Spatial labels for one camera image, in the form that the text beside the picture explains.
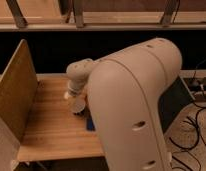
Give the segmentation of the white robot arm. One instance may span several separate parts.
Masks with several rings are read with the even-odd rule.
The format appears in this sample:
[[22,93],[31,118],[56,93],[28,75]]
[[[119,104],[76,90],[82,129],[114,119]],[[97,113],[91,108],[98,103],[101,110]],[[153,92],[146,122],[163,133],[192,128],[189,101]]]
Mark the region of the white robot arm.
[[88,106],[110,171],[171,171],[158,101],[182,66],[164,38],[70,64],[68,96],[87,91]]

